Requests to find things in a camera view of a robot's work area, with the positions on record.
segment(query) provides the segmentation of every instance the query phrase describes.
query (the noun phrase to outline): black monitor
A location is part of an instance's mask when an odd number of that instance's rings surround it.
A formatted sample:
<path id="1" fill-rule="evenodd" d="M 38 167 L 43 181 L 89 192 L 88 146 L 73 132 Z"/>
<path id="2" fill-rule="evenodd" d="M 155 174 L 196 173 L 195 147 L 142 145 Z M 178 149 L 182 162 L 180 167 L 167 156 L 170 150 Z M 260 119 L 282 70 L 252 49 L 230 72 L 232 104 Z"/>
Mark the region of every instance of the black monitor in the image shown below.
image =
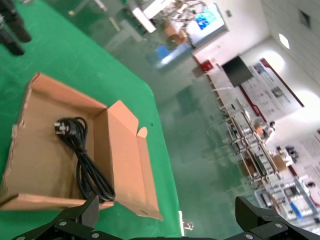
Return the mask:
<path id="1" fill-rule="evenodd" d="M 253 77 L 244 61 L 239 56 L 222 65 L 223 70 L 228 76 L 234 87 L 237 87 Z"/>

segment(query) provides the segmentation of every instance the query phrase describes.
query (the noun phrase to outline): reflective floor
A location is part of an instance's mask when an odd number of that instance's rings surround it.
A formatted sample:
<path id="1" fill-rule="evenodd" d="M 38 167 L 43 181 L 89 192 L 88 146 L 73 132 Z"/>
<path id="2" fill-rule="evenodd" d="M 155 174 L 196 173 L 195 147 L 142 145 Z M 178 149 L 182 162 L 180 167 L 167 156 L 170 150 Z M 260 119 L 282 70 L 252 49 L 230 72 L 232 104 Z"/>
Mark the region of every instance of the reflective floor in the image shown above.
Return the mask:
<path id="1" fill-rule="evenodd" d="M 122 0 L 103 0 L 105 13 L 93 0 L 84 1 L 88 3 L 77 12 L 79 0 L 46 0 L 151 87 L 183 218 L 194 224 L 187 235 L 224 239 L 239 233 L 235 197 L 255 202 L 253 191 L 233 156 L 208 80 L 197 77 L 190 48 L 179 46 L 180 55 L 168 57 L 173 48 L 163 31 L 143 34 Z"/>

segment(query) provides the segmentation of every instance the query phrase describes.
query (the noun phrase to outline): television screen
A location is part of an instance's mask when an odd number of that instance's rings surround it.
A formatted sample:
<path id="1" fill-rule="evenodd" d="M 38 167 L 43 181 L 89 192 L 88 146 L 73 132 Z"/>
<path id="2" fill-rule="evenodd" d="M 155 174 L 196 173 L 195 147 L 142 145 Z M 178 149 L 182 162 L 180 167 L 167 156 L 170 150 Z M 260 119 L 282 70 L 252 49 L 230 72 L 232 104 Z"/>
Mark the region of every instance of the television screen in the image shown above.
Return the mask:
<path id="1" fill-rule="evenodd" d="M 234 87 L 241 85 L 253 77 L 252 73 L 239 56 L 224 64 L 222 68 Z"/>
<path id="2" fill-rule="evenodd" d="M 201 30 L 205 29 L 210 23 L 212 23 L 216 19 L 217 17 L 209 8 L 206 8 L 202 13 L 199 13 L 195 17 L 195 21 L 199 25 Z"/>

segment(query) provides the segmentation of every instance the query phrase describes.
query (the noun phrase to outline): black object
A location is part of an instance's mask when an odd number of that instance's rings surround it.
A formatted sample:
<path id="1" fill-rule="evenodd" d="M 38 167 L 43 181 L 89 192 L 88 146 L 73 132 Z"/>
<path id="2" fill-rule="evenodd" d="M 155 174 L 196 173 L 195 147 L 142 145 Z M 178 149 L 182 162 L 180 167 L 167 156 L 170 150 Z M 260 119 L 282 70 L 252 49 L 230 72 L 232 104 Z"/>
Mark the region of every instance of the black object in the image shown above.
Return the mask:
<path id="1" fill-rule="evenodd" d="M 53 221 L 12 240 L 122 240 L 92 227 L 97 223 L 98 197 L 63 210 Z M 293 226 L 275 211 L 253 206 L 244 197 L 235 199 L 235 218 L 244 232 L 227 240 L 319 240 L 320 236 Z M 138 237 L 132 240 L 213 240 L 205 237 Z"/>
<path id="2" fill-rule="evenodd" d="M 32 40 L 25 28 L 23 19 L 16 10 L 13 0 L 0 0 L 0 44 L 4 44 L 13 55 L 23 55 L 25 51 L 6 31 L 4 23 L 21 42 L 27 43 Z"/>
<path id="3" fill-rule="evenodd" d="M 224 72 L 234 87 L 253 77 L 252 73 L 239 56 L 222 65 Z"/>
<path id="4" fill-rule="evenodd" d="M 16 42 L 16 40 L 7 32 L 3 24 L 3 17 L 0 15 L 0 44 L 9 50 L 13 55 L 23 55 L 25 51 L 23 48 Z"/>
<path id="5" fill-rule="evenodd" d="M 115 199 L 115 191 L 101 170 L 90 159 L 86 151 L 88 124 L 82 117 L 62 118 L 55 124 L 56 135 L 71 148 L 78 158 L 76 182 L 84 199 L 92 193 L 101 202 Z"/>

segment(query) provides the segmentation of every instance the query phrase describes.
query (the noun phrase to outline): box flap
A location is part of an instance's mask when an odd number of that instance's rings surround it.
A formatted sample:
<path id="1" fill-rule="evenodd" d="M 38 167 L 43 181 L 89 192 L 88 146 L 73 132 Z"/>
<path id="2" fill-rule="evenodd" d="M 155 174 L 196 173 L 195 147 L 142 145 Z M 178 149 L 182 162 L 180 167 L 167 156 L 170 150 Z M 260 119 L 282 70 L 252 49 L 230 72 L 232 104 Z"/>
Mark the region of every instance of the box flap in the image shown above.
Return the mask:
<path id="1" fill-rule="evenodd" d="M 124 105 L 122 101 L 117 101 L 109 109 L 108 113 L 112 114 L 117 120 L 125 126 L 134 136 L 137 135 L 139 120 Z"/>
<path id="2" fill-rule="evenodd" d="M 117 101 L 108 109 L 115 200 L 139 216 L 162 220 L 146 142 L 147 129 Z"/>
<path id="3" fill-rule="evenodd" d="M 32 194 L 7 195 L 0 199 L 1 210 L 53 210 L 77 207 L 85 203 L 82 199 L 67 199 Z M 112 207 L 113 202 L 105 202 L 99 209 Z"/>

